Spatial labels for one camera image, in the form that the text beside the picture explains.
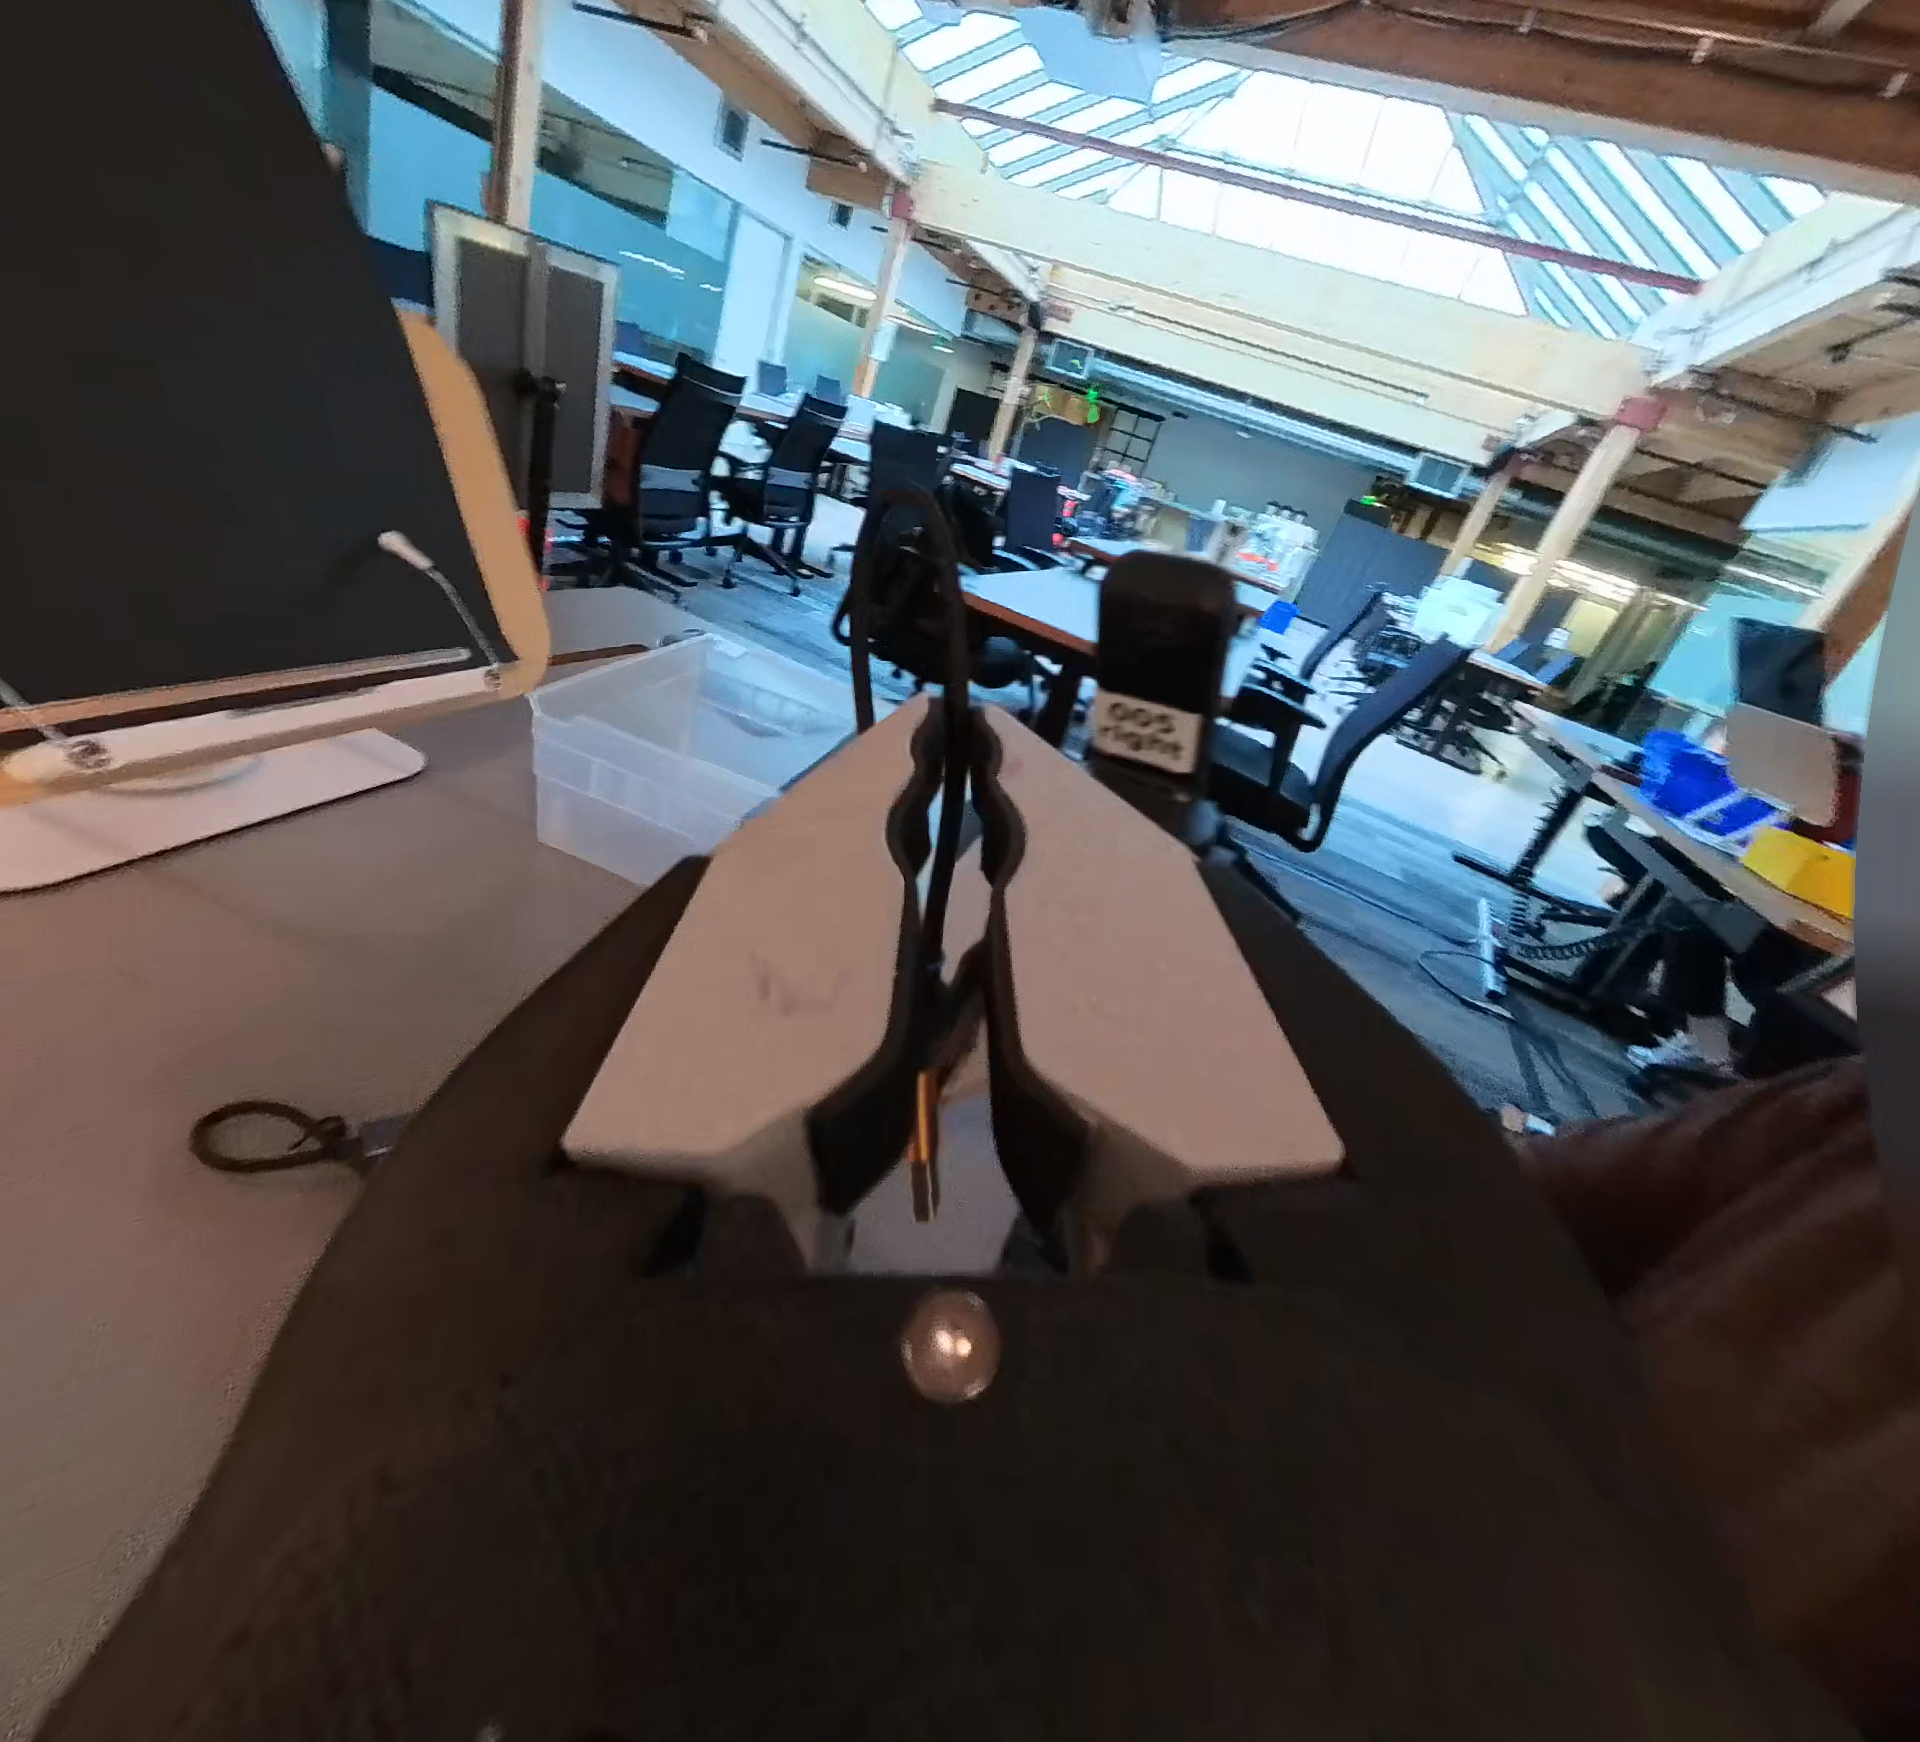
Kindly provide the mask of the black usb-c cable orange plug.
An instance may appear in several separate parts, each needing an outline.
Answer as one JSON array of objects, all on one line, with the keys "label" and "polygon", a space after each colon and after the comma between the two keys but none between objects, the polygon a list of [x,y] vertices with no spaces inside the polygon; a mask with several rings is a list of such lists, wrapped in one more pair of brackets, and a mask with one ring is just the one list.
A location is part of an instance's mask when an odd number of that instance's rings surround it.
[{"label": "black usb-c cable orange plug", "polygon": [[920,526],[925,561],[939,597],[936,644],[942,682],[923,696],[923,716],[910,729],[910,775],[887,812],[889,853],[903,873],[903,925],[894,1010],[878,1070],[861,1073],[859,1102],[878,1095],[883,1123],[903,1131],[915,1218],[939,1213],[939,1144],[946,1076],[942,1051],[953,1003],[946,979],[947,917],[961,860],[972,796],[972,653],[960,575],[960,551],[937,496],[896,483],[870,497],[854,551],[847,597],[847,646],[855,722],[878,726],[873,651],[879,624],[878,577],[883,541],[896,518]]}]

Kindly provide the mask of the grey framed monitor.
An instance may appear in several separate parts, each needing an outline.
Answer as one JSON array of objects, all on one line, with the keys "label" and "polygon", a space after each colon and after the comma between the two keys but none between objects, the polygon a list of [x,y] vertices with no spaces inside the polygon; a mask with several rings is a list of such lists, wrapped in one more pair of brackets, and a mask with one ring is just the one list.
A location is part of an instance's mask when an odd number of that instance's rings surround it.
[{"label": "grey framed monitor", "polygon": [[439,336],[482,388],[518,491],[536,386],[559,388],[550,490],[599,499],[613,426],[618,266],[434,200],[424,209]]}]

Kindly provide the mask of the blue storage bin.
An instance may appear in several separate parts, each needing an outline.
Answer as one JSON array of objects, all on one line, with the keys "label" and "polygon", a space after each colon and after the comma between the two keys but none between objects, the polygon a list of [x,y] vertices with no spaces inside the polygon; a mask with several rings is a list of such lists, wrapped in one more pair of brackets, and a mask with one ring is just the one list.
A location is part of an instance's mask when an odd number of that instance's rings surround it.
[{"label": "blue storage bin", "polygon": [[1720,846],[1741,846],[1785,820],[1775,802],[1735,782],[1722,752],[1680,731],[1648,732],[1635,792],[1667,820]]}]

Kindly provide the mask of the white board stand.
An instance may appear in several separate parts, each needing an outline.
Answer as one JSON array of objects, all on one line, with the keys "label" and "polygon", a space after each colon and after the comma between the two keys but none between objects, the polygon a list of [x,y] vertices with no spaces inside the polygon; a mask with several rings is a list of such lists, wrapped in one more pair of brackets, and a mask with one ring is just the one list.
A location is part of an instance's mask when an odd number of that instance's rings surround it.
[{"label": "white board stand", "polygon": [[151,698],[33,700],[4,685],[2,890],[50,890],[372,794],[425,773],[397,736],[438,715],[525,698],[553,629],[523,541],[482,564],[498,633],[418,539],[383,529],[380,561],[434,588],[462,630],[450,651],[214,685]]}]

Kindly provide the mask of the white office desk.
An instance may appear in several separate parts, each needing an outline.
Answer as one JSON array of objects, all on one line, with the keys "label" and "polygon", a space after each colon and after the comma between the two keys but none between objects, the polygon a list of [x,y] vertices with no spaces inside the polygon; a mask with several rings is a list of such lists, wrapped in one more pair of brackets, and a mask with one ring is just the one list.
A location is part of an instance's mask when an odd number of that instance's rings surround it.
[{"label": "white office desk", "polygon": [[[1070,570],[1049,570],[975,575],[963,581],[965,603],[985,623],[992,635],[1004,636],[1056,665],[1058,674],[1033,721],[1041,740],[1056,748],[1068,747],[1076,713],[1086,704],[1083,691],[1095,691],[1097,593],[1104,577],[1086,577]],[[1243,583],[1237,577],[1235,583],[1238,630],[1224,680],[1224,713],[1246,666],[1257,665],[1260,651],[1259,639],[1252,633],[1252,621],[1262,612],[1262,606],[1260,601],[1246,603],[1243,599]]]}]

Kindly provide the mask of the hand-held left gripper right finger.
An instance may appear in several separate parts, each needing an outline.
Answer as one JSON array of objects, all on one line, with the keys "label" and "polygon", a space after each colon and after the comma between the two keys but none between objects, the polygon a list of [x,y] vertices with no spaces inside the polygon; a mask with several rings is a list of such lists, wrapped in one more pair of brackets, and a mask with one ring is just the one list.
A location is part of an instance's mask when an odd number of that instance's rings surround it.
[{"label": "hand-held left gripper right finger", "polygon": [[1334,1174],[1342,1138],[1188,846],[1006,710],[974,729],[1007,1182]]}]

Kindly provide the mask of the person's brown clothing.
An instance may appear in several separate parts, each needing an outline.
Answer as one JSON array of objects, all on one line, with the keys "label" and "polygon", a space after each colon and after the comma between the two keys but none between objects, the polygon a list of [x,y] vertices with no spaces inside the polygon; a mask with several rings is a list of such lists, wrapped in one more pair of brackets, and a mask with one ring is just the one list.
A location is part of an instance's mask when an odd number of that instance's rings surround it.
[{"label": "person's brown clothing", "polygon": [[1918,1372],[1863,1055],[1509,1147],[1583,1256],[1757,1622],[1918,1735]]}]

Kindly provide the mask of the wooden framed black board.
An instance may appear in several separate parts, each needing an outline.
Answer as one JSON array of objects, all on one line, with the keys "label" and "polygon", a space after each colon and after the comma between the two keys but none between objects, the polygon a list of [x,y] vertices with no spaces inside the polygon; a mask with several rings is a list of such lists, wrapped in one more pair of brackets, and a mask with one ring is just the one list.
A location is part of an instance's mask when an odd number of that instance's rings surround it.
[{"label": "wooden framed black board", "polygon": [[4,806],[535,691],[467,363],[254,0],[4,0]]}]

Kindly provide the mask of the small yellow bin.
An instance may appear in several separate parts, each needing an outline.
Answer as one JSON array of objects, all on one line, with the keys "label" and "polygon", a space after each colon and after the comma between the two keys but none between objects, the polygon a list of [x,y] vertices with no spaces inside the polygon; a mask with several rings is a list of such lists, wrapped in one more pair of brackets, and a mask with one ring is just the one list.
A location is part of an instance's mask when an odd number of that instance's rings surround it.
[{"label": "small yellow bin", "polygon": [[1775,825],[1750,840],[1741,865],[1801,903],[1838,919],[1855,917],[1859,858],[1847,844],[1819,842]]}]

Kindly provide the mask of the black office chair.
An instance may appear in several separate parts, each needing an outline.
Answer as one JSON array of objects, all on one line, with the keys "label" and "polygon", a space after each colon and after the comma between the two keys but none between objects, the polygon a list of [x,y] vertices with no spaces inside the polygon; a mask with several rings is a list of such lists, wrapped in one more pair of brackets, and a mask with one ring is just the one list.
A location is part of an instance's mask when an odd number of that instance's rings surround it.
[{"label": "black office chair", "polygon": [[784,577],[788,595],[800,593],[800,560],[831,452],[847,418],[847,404],[807,394],[770,438],[761,469],[728,474],[715,481],[718,509],[727,519],[712,541],[731,550],[722,585],[734,585],[737,566],[755,560]]},{"label": "black office chair", "polygon": [[1206,800],[1227,823],[1280,838],[1305,855],[1316,851],[1358,756],[1437,698],[1472,654],[1448,639],[1424,644],[1327,732],[1311,775],[1293,754],[1301,732],[1321,729],[1322,721],[1280,674],[1249,665],[1212,732]]},{"label": "black office chair", "polygon": [[680,354],[629,461],[605,480],[613,577],[631,577],[680,599],[698,585],[684,550],[711,532],[715,466],[733,430],[743,378]]}]

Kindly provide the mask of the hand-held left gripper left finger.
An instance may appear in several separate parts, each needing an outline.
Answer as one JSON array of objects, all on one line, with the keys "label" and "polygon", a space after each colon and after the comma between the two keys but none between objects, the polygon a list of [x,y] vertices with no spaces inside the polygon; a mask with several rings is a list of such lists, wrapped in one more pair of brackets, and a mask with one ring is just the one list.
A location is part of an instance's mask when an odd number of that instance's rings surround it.
[{"label": "hand-held left gripper left finger", "polygon": [[807,770],[708,858],[565,1158],[846,1224],[921,1118],[960,838],[947,698],[894,708]]}]

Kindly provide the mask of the clear plastic bin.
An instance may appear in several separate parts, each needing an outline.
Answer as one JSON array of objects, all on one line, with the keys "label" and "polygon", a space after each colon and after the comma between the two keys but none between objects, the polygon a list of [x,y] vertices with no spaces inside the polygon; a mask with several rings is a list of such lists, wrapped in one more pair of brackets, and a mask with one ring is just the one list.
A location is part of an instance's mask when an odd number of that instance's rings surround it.
[{"label": "clear plastic bin", "polygon": [[693,633],[530,696],[542,842],[634,884],[705,856],[855,732],[841,674]]}]

